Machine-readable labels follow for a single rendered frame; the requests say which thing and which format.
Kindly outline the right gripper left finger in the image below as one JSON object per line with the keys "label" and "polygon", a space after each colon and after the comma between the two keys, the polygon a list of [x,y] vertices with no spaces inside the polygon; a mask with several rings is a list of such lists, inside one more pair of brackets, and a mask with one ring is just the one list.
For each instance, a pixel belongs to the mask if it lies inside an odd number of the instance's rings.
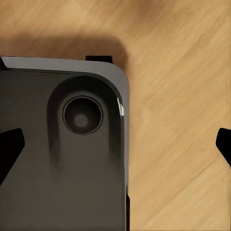
{"label": "right gripper left finger", "polygon": [[21,128],[0,133],[0,186],[25,147]]}

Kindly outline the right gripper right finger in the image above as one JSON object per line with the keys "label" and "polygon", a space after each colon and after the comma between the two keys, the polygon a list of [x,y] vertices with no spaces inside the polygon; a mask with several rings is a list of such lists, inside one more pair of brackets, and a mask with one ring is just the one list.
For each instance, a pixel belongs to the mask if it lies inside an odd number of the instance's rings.
{"label": "right gripper right finger", "polygon": [[220,128],[218,131],[216,146],[222,153],[226,161],[231,167],[231,130]]}

